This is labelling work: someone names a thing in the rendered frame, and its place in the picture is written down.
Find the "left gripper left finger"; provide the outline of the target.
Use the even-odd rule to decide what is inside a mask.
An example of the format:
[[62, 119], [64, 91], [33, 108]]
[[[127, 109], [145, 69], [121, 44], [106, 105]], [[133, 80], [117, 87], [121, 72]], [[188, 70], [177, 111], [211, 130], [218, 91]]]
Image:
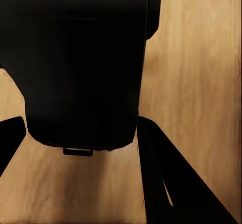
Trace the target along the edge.
[[0, 176], [26, 136], [22, 116], [0, 122]]

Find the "digital camera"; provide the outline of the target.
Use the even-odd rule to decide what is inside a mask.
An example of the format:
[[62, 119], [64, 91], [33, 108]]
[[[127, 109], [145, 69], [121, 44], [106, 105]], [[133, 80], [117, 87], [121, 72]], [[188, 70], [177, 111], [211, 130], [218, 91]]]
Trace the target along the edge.
[[0, 68], [28, 132], [64, 155], [133, 142], [146, 41], [161, 0], [0, 0]]

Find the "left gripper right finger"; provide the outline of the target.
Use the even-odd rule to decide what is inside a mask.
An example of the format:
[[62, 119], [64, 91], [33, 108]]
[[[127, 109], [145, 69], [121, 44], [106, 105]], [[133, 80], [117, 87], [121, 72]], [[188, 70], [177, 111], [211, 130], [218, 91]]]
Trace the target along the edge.
[[154, 121], [137, 137], [147, 224], [238, 224]]

